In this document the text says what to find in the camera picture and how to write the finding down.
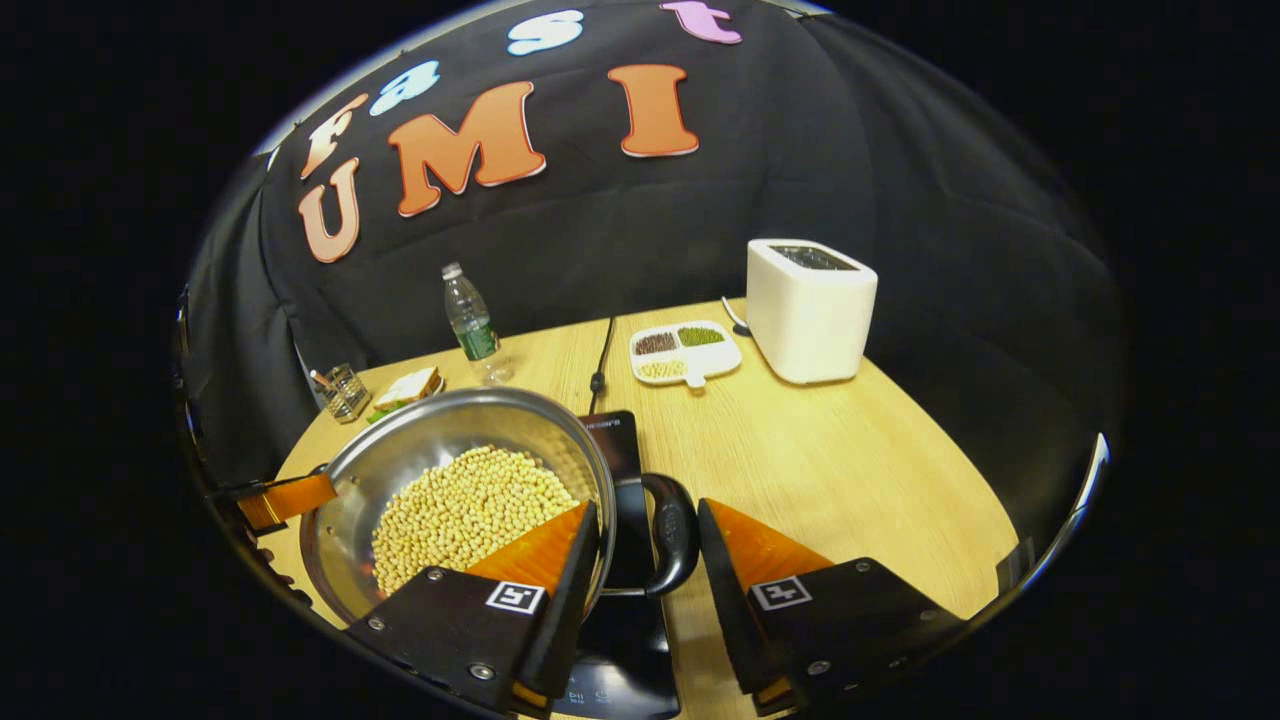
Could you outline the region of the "steel pot with black handles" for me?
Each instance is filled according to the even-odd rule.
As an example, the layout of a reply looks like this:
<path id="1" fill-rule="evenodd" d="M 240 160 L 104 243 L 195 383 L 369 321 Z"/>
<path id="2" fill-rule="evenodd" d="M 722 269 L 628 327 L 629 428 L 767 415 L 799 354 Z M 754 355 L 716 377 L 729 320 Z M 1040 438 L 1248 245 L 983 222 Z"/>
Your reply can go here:
<path id="1" fill-rule="evenodd" d="M 623 471 L 621 461 L 607 455 L 608 427 L 636 436 L 631 413 L 580 418 L 526 389 L 486 387 L 411 404 L 361 430 L 326 465 L 335 498 L 307 512 L 300 528 L 303 566 L 335 624 L 348 626 L 384 598 L 375 577 L 374 533 L 393 498 L 433 469 L 497 451 L 550 471 L 572 500 L 595 503 L 600 547 L 591 565 L 588 609 L 603 596 L 655 598 L 675 592 L 692 575 L 700 555 L 694 503 L 669 477 Z M 640 585 L 609 579 L 626 486 L 643 487 L 654 502 L 655 570 Z"/>

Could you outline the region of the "pile of soybeans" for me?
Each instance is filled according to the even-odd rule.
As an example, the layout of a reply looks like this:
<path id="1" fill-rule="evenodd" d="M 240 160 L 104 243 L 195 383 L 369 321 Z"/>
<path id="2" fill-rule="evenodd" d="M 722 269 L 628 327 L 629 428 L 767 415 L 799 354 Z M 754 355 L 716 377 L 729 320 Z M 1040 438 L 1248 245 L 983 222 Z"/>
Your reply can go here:
<path id="1" fill-rule="evenodd" d="M 579 503 L 530 454 L 466 450 L 387 501 L 371 536 L 372 578 L 390 594 L 430 566 L 468 570 Z"/>

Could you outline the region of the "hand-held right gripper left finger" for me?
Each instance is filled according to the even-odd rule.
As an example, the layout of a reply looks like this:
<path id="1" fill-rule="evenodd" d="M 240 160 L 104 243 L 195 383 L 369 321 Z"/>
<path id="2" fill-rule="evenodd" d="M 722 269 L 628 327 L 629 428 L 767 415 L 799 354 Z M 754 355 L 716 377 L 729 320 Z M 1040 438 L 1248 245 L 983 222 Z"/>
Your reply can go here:
<path id="1" fill-rule="evenodd" d="M 530 532 L 552 584 L 429 568 L 353 620 L 364 650 L 483 717 L 550 715 L 573 667 L 599 550 L 593 501 Z"/>

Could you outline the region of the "small white plate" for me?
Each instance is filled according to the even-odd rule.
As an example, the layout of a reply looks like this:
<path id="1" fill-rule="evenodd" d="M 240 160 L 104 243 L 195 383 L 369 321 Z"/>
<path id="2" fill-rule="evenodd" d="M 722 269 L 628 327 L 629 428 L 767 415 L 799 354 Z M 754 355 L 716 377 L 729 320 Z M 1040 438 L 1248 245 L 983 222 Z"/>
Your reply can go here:
<path id="1" fill-rule="evenodd" d="M 406 375 L 379 398 L 366 423 L 379 421 L 390 413 L 439 395 L 444 388 L 445 380 L 440 375 L 433 375 L 430 379 L 413 379 Z"/>

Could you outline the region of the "clear plastic water bottle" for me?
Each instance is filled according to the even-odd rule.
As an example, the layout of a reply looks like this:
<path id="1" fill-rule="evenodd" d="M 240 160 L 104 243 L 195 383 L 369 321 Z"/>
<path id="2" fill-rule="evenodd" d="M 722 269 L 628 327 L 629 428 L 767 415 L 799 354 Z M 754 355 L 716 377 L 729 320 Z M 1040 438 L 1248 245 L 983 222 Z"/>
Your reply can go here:
<path id="1" fill-rule="evenodd" d="M 509 382 L 512 368 L 483 296 L 458 263 L 442 268 L 444 309 L 475 377 L 485 386 Z"/>

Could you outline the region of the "white divided dish of beans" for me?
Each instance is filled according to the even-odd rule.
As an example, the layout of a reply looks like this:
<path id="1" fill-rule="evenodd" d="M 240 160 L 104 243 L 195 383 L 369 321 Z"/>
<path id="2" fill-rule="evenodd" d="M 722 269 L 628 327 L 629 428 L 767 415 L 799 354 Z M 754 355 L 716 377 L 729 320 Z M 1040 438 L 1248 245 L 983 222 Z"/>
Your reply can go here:
<path id="1" fill-rule="evenodd" d="M 742 363 L 732 333 L 717 322 L 650 327 L 634 333 L 627 350 L 634 377 L 646 386 L 700 389 L 708 379 L 735 372 Z"/>

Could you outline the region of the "black induction cooktop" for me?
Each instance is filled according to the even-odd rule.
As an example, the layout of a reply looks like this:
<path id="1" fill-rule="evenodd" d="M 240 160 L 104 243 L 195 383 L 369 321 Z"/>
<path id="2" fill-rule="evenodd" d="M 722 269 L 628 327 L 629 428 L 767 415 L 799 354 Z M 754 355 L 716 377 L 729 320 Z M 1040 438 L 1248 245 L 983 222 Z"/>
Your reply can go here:
<path id="1" fill-rule="evenodd" d="M 616 542 L 605 584 L 639 587 L 657 561 L 635 415 L 599 413 L 582 421 L 614 482 Z M 675 720 L 681 714 L 660 600 L 608 596 L 595 603 L 579 635 L 567 691 L 553 711 L 589 720 Z"/>

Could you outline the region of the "white toaster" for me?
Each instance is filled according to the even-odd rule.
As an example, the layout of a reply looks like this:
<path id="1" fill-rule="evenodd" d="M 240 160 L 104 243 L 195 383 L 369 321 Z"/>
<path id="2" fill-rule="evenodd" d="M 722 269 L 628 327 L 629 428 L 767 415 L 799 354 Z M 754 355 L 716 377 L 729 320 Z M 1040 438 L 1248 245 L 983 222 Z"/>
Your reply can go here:
<path id="1" fill-rule="evenodd" d="M 814 241 L 748 243 L 748 328 L 772 372 L 791 384 L 858 375 L 878 286 L 874 269 Z"/>

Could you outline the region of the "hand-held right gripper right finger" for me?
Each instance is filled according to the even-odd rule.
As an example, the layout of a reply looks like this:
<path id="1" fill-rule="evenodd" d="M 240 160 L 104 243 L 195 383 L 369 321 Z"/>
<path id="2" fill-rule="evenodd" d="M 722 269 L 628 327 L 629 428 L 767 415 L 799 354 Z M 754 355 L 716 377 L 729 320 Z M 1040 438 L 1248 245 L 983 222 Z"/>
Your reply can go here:
<path id="1" fill-rule="evenodd" d="M 730 665 L 760 716 L 869 694 L 966 629 L 874 559 L 831 561 L 713 498 L 698 527 Z"/>

